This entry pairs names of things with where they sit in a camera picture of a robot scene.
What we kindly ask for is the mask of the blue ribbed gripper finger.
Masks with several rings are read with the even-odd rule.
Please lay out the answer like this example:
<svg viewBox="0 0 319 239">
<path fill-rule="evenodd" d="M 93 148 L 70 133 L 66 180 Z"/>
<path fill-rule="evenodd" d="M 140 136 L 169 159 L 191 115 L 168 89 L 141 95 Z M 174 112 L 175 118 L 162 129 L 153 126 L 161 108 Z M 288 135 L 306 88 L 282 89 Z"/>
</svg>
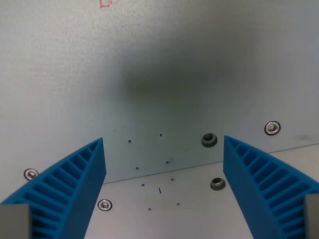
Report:
<svg viewBox="0 0 319 239">
<path fill-rule="evenodd" d="M 44 170 L 2 204 L 30 206 L 33 239 L 82 239 L 106 174 L 99 138 Z"/>
<path fill-rule="evenodd" d="M 304 197 L 316 180 L 230 136 L 224 137 L 223 172 L 255 239 L 304 239 Z"/>
</svg>

